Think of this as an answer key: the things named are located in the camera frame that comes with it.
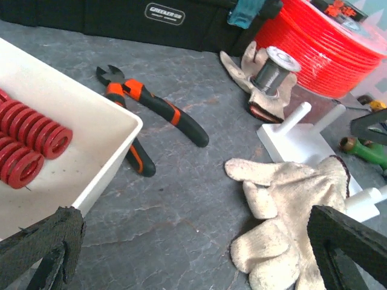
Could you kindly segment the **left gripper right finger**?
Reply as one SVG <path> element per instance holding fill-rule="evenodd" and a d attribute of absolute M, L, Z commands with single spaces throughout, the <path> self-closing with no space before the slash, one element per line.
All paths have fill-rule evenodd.
<path fill-rule="evenodd" d="M 386 286 L 386 237 L 329 206 L 314 205 L 308 237 L 327 289 L 367 289 L 357 266 Z"/>

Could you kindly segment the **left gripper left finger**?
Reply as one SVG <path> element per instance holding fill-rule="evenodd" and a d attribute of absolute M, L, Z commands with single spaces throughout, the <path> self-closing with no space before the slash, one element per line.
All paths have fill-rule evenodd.
<path fill-rule="evenodd" d="M 27 289 L 67 289 L 85 236 L 80 210 L 59 207 L 45 219 L 1 241 L 1 289 L 40 261 Z"/>

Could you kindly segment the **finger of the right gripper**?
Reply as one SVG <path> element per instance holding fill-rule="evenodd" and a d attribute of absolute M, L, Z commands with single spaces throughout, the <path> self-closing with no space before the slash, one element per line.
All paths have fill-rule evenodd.
<path fill-rule="evenodd" d="M 350 122 L 350 132 L 357 138 L 386 145 L 386 133 L 371 129 L 371 126 L 384 121 L 386 121 L 386 109 L 372 112 L 368 115 L 353 119 Z"/>

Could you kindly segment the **green brass valve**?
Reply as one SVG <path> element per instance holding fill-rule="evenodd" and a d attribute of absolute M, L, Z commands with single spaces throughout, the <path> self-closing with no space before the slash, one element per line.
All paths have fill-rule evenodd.
<path fill-rule="evenodd" d="M 379 165 L 383 171 L 386 171 L 384 145 L 356 137 L 344 137 L 339 146 L 343 152 L 358 156 L 371 164 Z"/>

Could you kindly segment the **beige work glove front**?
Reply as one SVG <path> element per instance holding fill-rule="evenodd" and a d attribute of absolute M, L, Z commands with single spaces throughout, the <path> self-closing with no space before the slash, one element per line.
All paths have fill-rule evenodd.
<path fill-rule="evenodd" d="M 232 262 L 248 274 L 250 287 L 325 289 L 307 224 L 315 205 L 346 212 L 350 174 L 342 159 L 331 155 L 311 167 L 232 158 L 224 168 L 242 182 L 248 206 L 261 221 L 230 246 Z"/>

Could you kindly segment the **white peg base plate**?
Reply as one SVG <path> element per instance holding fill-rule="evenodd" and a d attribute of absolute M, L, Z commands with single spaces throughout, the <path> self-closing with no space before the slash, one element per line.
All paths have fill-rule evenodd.
<path fill-rule="evenodd" d="M 346 111 L 345 106 L 336 105 L 316 124 L 301 123 L 310 111 L 311 105 L 303 102 L 281 124 L 263 124 L 256 131 L 274 162 L 315 166 L 334 154 L 320 132 Z M 376 204 L 386 199 L 386 186 L 363 189 L 351 176 L 349 190 L 350 197 L 345 201 L 349 217 L 365 222 L 380 214 Z"/>

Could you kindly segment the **white spring tray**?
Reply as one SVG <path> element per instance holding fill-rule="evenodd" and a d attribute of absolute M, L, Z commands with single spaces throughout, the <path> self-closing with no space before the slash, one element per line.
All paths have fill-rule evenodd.
<path fill-rule="evenodd" d="M 1 88 L 10 96 L 4 129 L 47 159 L 21 189 L 1 184 L 1 238 L 72 206 L 87 214 L 117 173 L 142 120 L 5 40 Z"/>

